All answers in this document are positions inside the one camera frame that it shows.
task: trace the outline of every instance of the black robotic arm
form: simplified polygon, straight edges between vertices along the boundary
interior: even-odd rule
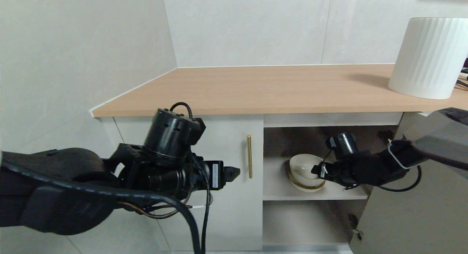
[[[189,117],[172,110],[184,105]],[[155,219],[180,212],[192,233],[195,253],[197,224],[185,205],[190,194],[220,190],[240,173],[223,161],[205,161],[192,153],[205,130],[202,119],[192,117],[182,102],[158,109],[143,145],[121,143],[109,159],[82,148],[50,150],[36,154],[2,153],[0,167],[0,227],[27,226],[40,232],[73,235],[100,224],[114,209],[124,208]],[[115,175],[116,168],[124,168]],[[175,208],[155,215],[159,208]]]
[[[360,184],[380,187],[403,178],[414,166],[420,172],[419,164],[428,159],[468,171],[468,112],[455,108],[433,112],[376,154],[359,151],[356,138],[347,132],[331,137],[326,146],[337,161],[322,162],[312,173],[348,189]]]

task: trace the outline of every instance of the white label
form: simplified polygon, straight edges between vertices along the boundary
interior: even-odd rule
[[[322,164],[322,169],[321,169],[321,172],[320,172],[320,177],[321,177],[321,178],[325,177],[325,164]]]
[[[218,164],[213,164],[213,188],[218,187]]]

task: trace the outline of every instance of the wire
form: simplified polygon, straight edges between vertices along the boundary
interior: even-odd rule
[[[406,192],[406,191],[413,189],[414,187],[418,186],[419,182],[421,182],[421,176],[422,176],[421,166],[418,165],[417,168],[418,168],[418,177],[416,181],[414,182],[414,184],[410,185],[409,187],[406,187],[403,189],[391,189],[391,188],[386,188],[386,187],[379,187],[379,188],[384,189],[386,191],[390,191],[390,192]]]
[[[468,84],[466,84],[465,82],[462,82],[462,81],[460,81],[460,80],[457,80],[457,84],[458,84],[458,85],[461,85],[461,86],[463,86],[463,87],[468,87]]]
[[[203,175],[205,179],[205,184],[206,184],[206,207],[205,207],[205,214],[203,218],[203,228],[202,228],[202,244],[201,244],[201,251],[202,253],[206,252],[206,227],[208,225],[208,215],[210,212],[210,199],[211,199],[211,193],[210,193],[210,182],[208,180],[208,176],[206,173],[206,170],[202,165],[200,165],[199,161],[197,161],[196,158],[192,155],[192,160],[195,162],[195,165],[200,169],[201,174]]]
[[[187,108],[187,112],[189,112],[189,118],[193,119],[193,114],[192,114],[192,109],[190,108],[189,104],[185,102],[177,102],[176,104],[172,105],[172,107],[169,109],[170,111],[173,111],[177,106],[184,106]]]
[[[187,194],[187,198],[184,199],[184,202],[182,202],[182,204],[184,205],[187,205],[187,202],[189,202],[189,199],[190,199],[190,196],[192,195],[192,190],[193,190],[193,178],[191,179],[190,181],[190,188],[189,188],[189,192]],[[170,205],[162,205],[162,206],[153,206],[151,208],[149,208],[149,210],[147,212],[154,212],[158,209],[163,209],[163,208],[170,208],[172,206]],[[166,219],[166,218],[169,218],[169,217],[172,217],[174,216],[175,214],[177,214],[179,211],[177,209],[175,209],[174,211],[172,212],[169,212],[167,214],[153,214],[155,216],[155,219]]]
[[[190,227],[190,233],[192,234],[192,245],[195,254],[201,254],[200,249],[200,238],[199,238],[199,229],[197,227],[197,222],[195,221],[192,213],[187,209],[181,202],[175,199],[172,196],[165,195],[159,192],[149,192],[149,191],[139,191],[139,190],[129,190],[129,189],[120,189],[112,187],[101,187],[95,184],[79,183],[75,181],[68,181],[63,179],[51,178],[46,174],[36,172],[32,169],[28,169],[26,166],[20,165],[17,162],[10,162],[7,159],[3,158],[1,162],[2,168],[7,169],[7,171],[15,172],[22,176],[26,176],[49,184],[54,187],[60,187],[66,190],[77,191],[79,193],[87,193],[97,195],[101,198],[135,198],[135,199],[150,199],[155,201],[165,202],[170,204],[175,209],[177,209],[182,216],[187,221],[187,224]]]

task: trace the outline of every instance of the white tile wall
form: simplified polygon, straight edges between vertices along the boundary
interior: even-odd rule
[[[163,0],[1,0],[0,29],[6,150],[176,66]]]
[[[27,227],[2,228],[0,250],[2,254],[82,254],[65,236]]]
[[[164,0],[178,67],[320,64],[330,0]]]
[[[178,67],[394,63],[411,17],[468,17],[468,0],[164,1]]]
[[[468,17],[468,0],[331,0],[323,64],[394,63],[412,17]]]
[[[4,150],[84,147],[108,157],[114,143],[88,110],[176,67],[163,0],[1,0],[0,29]],[[124,246],[138,242],[159,253],[156,239],[135,232],[140,219],[114,211],[69,237],[6,228],[1,252],[133,254]]]

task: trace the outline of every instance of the black cable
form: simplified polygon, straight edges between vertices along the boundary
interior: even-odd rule
[[[203,218],[203,228],[202,228],[202,246],[201,246],[201,251],[202,254],[206,252],[206,227],[208,225],[208,215],[210,212],[210,199],[211,199],[211,194],[210,194],[210,181],[208,179],[208,175],[206,173],[206,170],[202,165],[200,165],[199,161],[197,161],[194,156],[192,156],[192,160],[195,162],[197,167],[200,169],[201,174],[203,175],[206,183],[206,207],[205,207],[205,214]]]
[[[462,85],[463,87],[468,87],[468,84],[466,84],[465,82],[462,82],[460,80],[457,80],[457,84]]]
[[[413,189],[419,184],[419,182],[421,182],[421,176],[423,174],[423,172],[421,171],[421,166],[418,165],[417,168],[418,168],[418,177],[416,181],[414,182],[414,184],[412,184],[411,186],[403,188],[403,189],[391,189],[391,188],[386,188],[386,187],[379,187],[379,188],[384,189],[386,191],[390,191],[390,192],[406,192],[406,191]]]
[[[192,115],[192,109],[190,108],[189,104],[185,102],[177,102],[176,104],[172,105],[172,107],[169,109],[170,111],[173,111],[177,106],[184,106],[187,108],[187,112],[189,112],[189,118],[193,119]]]
[[[96,186],[94,184],[85,184],[85,183],[78,183],[73,181],[67,180],[59,180],[59,179],[52,179],[51,177],[36,172],[31,169],[27,169],[26,167],[19,165],[17,163],[10,162],[8,160],[3,159],[1,162],[1,167],[5,168],[7,171],[16,172],[22,176],[30,177],[34,180],[49,184],[54,187],[60,187],[63,189],[74,190],[81,193],[89,193],[98,195],[100,197],[109,197],[115,199],[116,197],[119,199],[129,199],[129,198],[137,198],[137,199],[151,199],[155,201],[165,202],[166,204],[172,205],[175,209],[177,209],[182,216],[184,216],[185,221],[189,224],[190,233],[192,234],[192,244],[193,250],[195,254],[201,254],[200,249],[200,238],[199,238],[199,229],[197,227],[197,222],[195,221],[192,213],[185,207],[184,204],[179,202],[172,196],[167,196],[162,193],[158,192],[149,192],[149,191],[139,191],[139,190],[129,190],[129,189],[119,189],[119,188],[112,188],[112,187],[101,187]]]

